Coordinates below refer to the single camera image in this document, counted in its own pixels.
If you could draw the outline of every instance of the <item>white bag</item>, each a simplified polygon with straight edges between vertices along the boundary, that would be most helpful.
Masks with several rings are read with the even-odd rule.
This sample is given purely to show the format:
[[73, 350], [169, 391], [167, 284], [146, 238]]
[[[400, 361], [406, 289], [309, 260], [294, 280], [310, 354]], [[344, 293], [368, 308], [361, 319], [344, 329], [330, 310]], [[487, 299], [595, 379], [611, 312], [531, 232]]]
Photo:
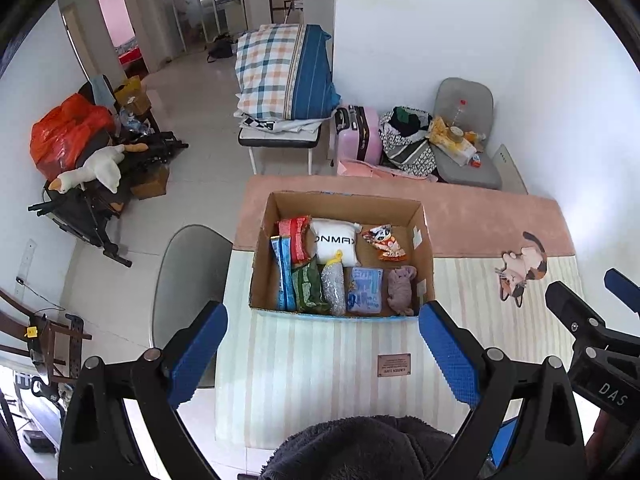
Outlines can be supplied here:
[[336, 251], [342, 251], [342, 264], [345, 267], [360, 265], [356, 257], [356, 233], [362, 231], [360, 224], [313, 218], [311, 230], [316, 235], [316, 255], [318, 263], [326, 264], [335, 258]]

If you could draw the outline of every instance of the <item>wooden chair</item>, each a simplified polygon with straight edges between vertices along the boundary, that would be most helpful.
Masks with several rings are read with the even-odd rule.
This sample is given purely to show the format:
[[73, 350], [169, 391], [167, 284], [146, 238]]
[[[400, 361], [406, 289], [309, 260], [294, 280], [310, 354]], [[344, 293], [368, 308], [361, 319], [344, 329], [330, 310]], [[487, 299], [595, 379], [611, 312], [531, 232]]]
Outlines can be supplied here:
[[[0, 332], [4, 332], [20, 341], [27, 343], [28, 350], [0, 345], [0, 350], [14, 355], [29, 357], [43, 381], [51, 386], [54, 383], [76, 382], [82, 365], [82, 340], [90, 340], [92, 336], [84, 333], [84, 322], [81, 317], [66, 314], [70, 320], [70, 326], [47, 319], [46, 316], [37, 316], [34, 312], [18, 303], [11, 296], [0, 289], [0, 298], [9, 305], [29, 317], [30, 325], [36, 326], [38, 336], [27, 337], [27, 327], [0, 311]], [[68, 363], [54, 357], [56, 347], [56, 335], [69, 336], [69, 361]], [[68, 376], [64, 376], [56, 365], [68, 365]]]

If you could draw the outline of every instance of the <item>plaid pillow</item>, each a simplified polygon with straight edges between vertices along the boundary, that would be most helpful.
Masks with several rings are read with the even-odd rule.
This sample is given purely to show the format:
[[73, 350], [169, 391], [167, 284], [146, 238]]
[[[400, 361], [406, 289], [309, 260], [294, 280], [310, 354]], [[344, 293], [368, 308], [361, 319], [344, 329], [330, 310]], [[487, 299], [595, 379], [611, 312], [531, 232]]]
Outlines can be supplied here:
[[331, 116], [340, 102], [319, 25], [263, 25], [238, 40], [238, 109], [255, 119]]

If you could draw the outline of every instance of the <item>red bedding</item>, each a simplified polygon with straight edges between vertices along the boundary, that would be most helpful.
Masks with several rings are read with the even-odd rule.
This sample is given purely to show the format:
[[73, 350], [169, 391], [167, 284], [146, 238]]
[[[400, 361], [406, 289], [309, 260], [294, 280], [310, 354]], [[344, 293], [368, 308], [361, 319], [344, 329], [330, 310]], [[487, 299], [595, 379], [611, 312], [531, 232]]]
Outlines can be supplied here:
[[141, 57], [142, 53], [140, 52], [140, 47], [137, 46], [133, 50], [129, 50], [122, 54], [122, 56], [119, 56], [118, 59], [120, 60], [121, 65], [126, 65], [127, 63], [140, 59]]

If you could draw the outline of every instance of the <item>stuffed goose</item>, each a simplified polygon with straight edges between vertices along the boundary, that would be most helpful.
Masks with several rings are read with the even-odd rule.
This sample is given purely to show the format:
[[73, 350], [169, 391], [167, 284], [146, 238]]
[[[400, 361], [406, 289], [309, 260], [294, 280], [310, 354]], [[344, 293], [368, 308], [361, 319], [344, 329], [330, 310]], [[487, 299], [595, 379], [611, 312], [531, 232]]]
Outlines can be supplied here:
[[118, 164], [124, 159], [124, 152], [144, 152], [149, 147], [140, 142], [139, 144], [119, 144], [117, 146], [105, 146], [96, 150], [77, 170], [60, 173], [56, 180], [49, 184], [49, 189], [59, 193], [66, 193], [70, 189], [98, 179], [100, 183], [112, 193], [118, 191], [120, 184], [120, 168]]

